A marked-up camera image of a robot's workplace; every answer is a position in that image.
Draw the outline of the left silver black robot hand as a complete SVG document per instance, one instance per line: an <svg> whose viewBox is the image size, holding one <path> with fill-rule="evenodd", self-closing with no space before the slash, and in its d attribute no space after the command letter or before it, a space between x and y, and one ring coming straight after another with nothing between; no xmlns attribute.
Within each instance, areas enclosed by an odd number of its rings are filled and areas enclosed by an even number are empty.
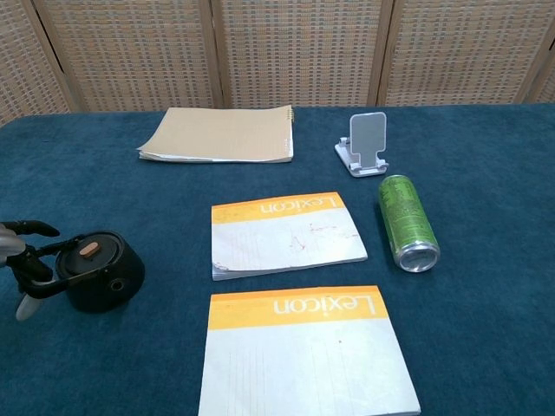
<svg viewBox="0 0 555 416"><path fill-rule="evenodd" d="M29 319L42 305L42 299L28 294L28 284L44 285L53 280L52 269L40 260L40 254L28 246L22 235L38 234L57 237L60 231L38 220L20 220L1 223L1 266L11 269L23 294L16 306L16 319L19 322Z"/></svg>

